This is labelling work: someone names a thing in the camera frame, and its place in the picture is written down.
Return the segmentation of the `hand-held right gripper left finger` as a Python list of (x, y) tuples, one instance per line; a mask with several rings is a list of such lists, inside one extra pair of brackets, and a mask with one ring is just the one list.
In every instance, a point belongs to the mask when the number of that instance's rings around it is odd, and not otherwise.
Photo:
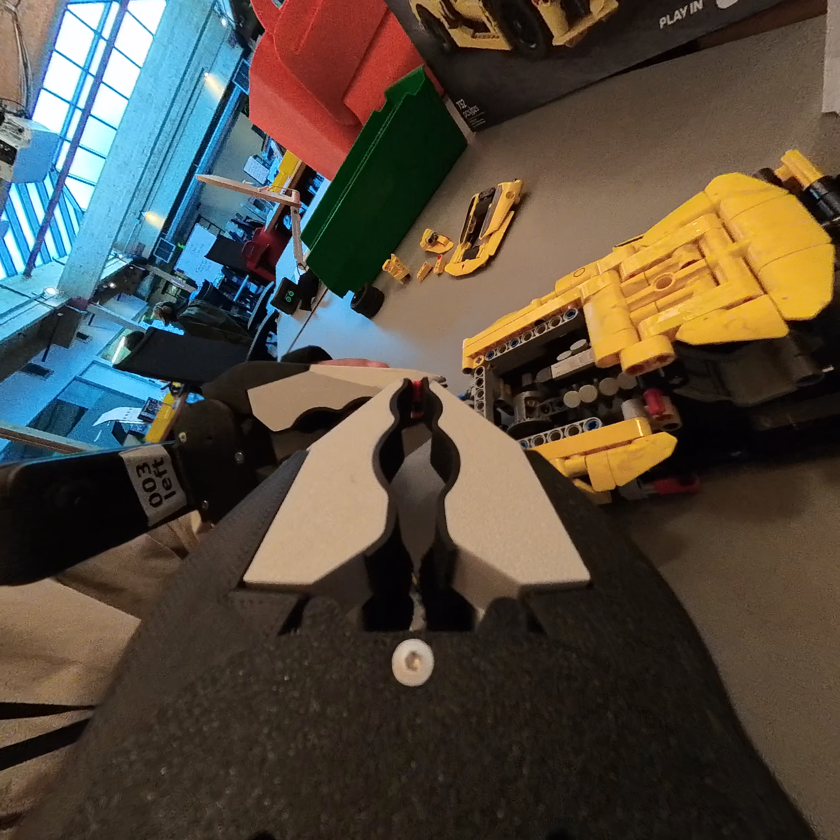
[(327, 597), (373, 631), (410, 626), (413, 562), (392, 483), (413, 404), (413, 382), (394, 381), (308, 448), (244, 587)]

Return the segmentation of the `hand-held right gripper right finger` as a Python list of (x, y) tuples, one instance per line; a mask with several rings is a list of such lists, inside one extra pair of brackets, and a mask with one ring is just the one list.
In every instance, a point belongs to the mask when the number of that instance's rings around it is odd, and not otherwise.
[(586, 587), (592, 576), (525, 450), (423, 381), (430, 465), (442, 482), (423, 558), (431, 631), (470, 630), (490, 605)]

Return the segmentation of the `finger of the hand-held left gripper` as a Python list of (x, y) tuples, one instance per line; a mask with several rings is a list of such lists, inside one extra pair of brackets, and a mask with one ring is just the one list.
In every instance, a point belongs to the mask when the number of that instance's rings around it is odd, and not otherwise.
[(285, 429), (280, 432), (269, 433), (269, 442), (277, 465), (286, 459), (305, 450), (310, 445), (310, 433), (297, 429)]
[(428, 378), (441, 385), (441, 374), (399, 367), (315, 364), (307, 371), (248, 389), (250, 411), (273, 433), (285, 432), (306, 415), (339, 412), (353, 401), (378, 395), (387, 386), (404, 380)]

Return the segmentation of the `yellow toy brick car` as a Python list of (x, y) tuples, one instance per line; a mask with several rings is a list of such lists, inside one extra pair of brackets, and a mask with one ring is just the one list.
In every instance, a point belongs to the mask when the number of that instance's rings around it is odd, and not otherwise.
[(838, 177), (712, 179), (463, 342), (467, 406), (599, 502), (838, 451)]

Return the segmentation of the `grey desk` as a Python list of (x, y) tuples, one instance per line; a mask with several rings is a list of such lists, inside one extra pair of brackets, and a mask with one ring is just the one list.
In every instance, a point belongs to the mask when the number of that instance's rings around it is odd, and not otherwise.
[[(603, 81), (469, 141), (397, 254), (426, 227), (456, 236), (478, 190), (527, 195), (491, 265), (404, 287), (372, 322), (328, 295), (287, 347), (317, 344), (443, 374), (463, 387), (465, 338), (643, 233), (716, 175), (797, 149), (838, 172), (823, 112), (824, 2), (783, 3), (750, 38)], [(820, 837), (838, 838), (838, 460), (734, 467), (697, 496), (608, 510), (701, 630), (745, 727)]]

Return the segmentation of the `wooden jointed desk lamp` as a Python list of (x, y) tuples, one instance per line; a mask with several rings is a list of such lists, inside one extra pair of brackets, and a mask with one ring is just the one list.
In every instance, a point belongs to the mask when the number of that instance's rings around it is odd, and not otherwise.
[(197, 181), (211, 186), (220, 187), (230, 192), (247, 195), (289, 208), (293, 255), (298, 268), (303, 271), (308, 269), (303, 243), (301, 241), (301, 198), (297, 190), (271, 185), (255, 186), (218, 175), (197, 174), (194, 177)]

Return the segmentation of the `person's beige clothing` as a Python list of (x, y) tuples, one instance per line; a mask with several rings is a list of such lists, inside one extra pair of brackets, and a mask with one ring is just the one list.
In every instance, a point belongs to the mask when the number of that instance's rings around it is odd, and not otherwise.
[(2, 586), (2, 838), (44, 797), (112, 683), (141, 618), (211, 529), (197, 512), (33, 584)]

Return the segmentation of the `yellow brick car hood assembly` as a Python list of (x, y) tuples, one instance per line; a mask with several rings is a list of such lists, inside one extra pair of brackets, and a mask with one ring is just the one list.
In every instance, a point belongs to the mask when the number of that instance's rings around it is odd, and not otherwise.
[(524, 181), (500, 182), (472, 196), (455, 251), (445, 267), (452, 277), (483, 268), (496, 255), (522, 199)]

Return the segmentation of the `white board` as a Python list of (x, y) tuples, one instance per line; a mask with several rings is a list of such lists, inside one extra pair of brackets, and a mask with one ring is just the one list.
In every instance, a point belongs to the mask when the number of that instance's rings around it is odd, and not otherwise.
[(217, 234), (201, 224), (195, 224), (187, 238), (184, 248), (175, 262), (175, 270), (193, 280), (196, 284), (213, 281), (222, 267), (207, 258), (208, 252), (215, 246)]

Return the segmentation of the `green plastic bin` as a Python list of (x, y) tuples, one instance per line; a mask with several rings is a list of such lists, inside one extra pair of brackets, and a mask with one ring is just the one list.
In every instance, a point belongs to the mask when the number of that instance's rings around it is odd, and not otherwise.
[(424, 68), (385, 91), (301, 231), (308, 267), (338, 298), (371, 284), (467, 148)]

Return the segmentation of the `red plastic carry case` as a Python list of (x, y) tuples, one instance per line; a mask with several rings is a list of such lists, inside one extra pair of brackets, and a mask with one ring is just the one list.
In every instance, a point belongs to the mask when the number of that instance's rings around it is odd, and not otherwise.
[(254, 1), (249, 118), (330, 182), (385, 90), (424, 60), (383, 1)]

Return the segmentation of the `white ceiling projector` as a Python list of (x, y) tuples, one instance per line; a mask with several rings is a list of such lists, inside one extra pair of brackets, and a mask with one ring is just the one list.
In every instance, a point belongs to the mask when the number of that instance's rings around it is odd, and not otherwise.
[(60, 149), (60, 136), (33, 120), (1, 110), (1, 180), (43, 182)]

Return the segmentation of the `dark toy car set box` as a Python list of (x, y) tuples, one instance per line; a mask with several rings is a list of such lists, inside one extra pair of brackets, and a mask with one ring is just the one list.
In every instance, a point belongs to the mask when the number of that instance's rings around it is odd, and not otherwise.
[(388, 1), (473, 132), (630, 70), (824, 14), (831, 2)]

